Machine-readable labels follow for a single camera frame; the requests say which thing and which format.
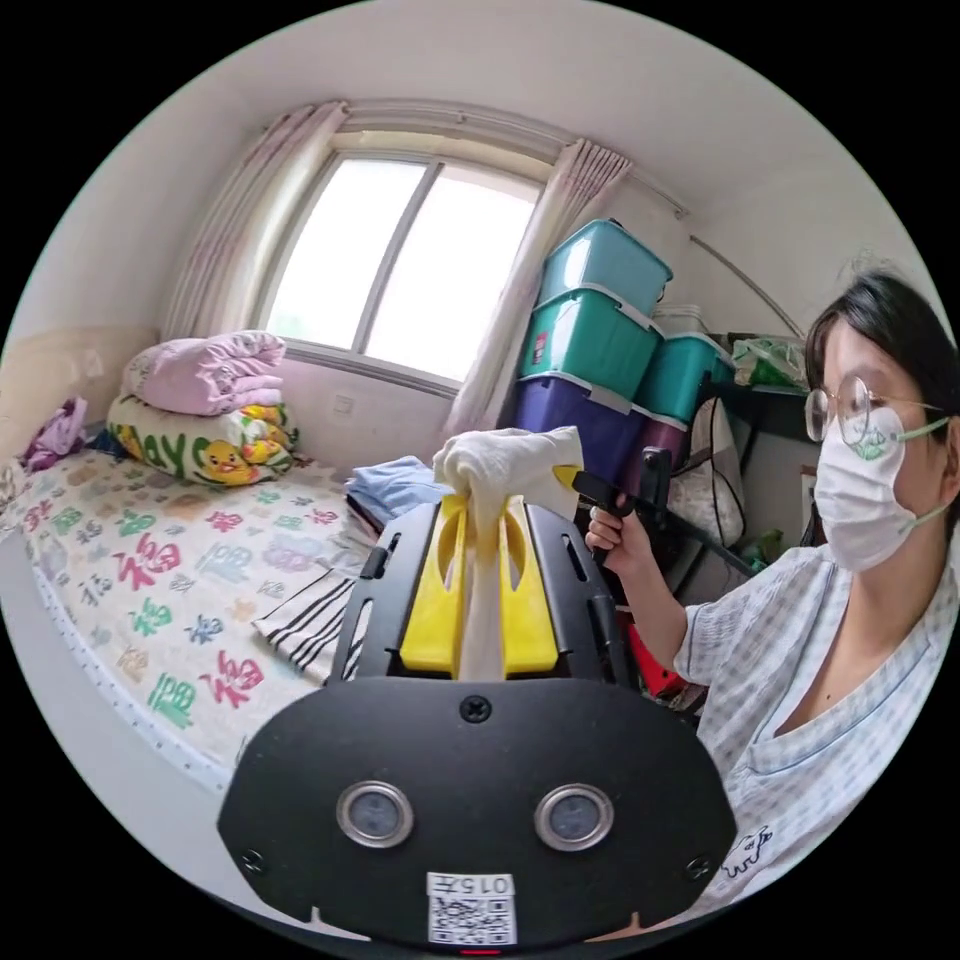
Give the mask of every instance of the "qr code label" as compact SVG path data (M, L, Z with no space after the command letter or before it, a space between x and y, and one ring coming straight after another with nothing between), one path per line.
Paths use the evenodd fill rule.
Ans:
M509 874L427 875L429 939L449 946L504 947L517 942Z

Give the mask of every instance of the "black shelf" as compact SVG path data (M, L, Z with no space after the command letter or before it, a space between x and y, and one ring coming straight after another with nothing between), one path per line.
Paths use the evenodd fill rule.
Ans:
M806 393L787 387L742 387L736 383L703 385L701 402L717 397L727 413L743 420L752 430L787 440L811 443L803 407Z

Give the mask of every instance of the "patterned bed sheet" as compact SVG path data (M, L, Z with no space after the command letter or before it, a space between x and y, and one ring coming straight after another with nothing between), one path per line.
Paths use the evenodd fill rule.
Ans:
M38 474L13 507L83 669L208 787L223 789L247 740L324 679L251 621L327 570L352 581L362 568L375 538L332 473L298 461L275 481L212 489L83 451Z

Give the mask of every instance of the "headboard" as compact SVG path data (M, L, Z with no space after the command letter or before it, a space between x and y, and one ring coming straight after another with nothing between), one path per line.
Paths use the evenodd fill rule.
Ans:
M0 463L18 456L68 397L103 420L127 362L157 342L150 327L75 327L8 343L0 361Z

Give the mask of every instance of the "window pane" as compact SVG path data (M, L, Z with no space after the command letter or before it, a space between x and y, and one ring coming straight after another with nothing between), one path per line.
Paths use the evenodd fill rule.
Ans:
M424 164L345 159L284 271L267 328L348 349L397 222Z
M366 353L462 381L539 188L444 166L390 275Z

